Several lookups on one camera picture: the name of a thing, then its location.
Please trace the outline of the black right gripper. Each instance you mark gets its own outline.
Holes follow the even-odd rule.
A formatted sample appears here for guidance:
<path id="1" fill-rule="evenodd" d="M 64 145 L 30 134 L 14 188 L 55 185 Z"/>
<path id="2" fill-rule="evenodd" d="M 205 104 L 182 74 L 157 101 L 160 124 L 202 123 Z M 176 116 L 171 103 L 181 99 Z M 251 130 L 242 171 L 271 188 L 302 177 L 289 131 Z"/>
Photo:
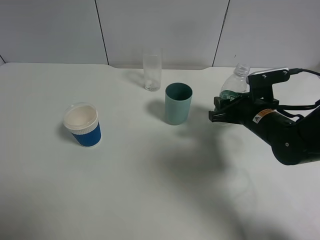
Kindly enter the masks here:
<path id="1" fill-rule="evenodd" d="M 279 113 L 275 110 L 279 100 L 252 100 L 248 93 L 240 93 L 236 97 L 213 98 L 214 109 L 209 111 L 208 118 L 212 123 L 233 123 L 245 126 L 249 130 L 278 130 Z M 232 104 L 232 110 L 224 109 Z"/>

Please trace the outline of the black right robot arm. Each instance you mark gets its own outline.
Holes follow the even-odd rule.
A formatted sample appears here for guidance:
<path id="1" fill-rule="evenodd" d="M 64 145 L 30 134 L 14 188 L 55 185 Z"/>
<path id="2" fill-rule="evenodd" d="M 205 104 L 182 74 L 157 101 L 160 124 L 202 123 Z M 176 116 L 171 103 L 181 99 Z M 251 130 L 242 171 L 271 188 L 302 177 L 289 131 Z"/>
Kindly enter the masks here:
<path id="1" fill-rule="evenodd" d="M 216 96 L 214 122 L 243 125 L 265 143 L 275 158 L 286 166 L 317 162 L 320 159 L 320 103 L 280 105 L 274 99 L 253 100 L 249 94 L 234 100 Z"/>

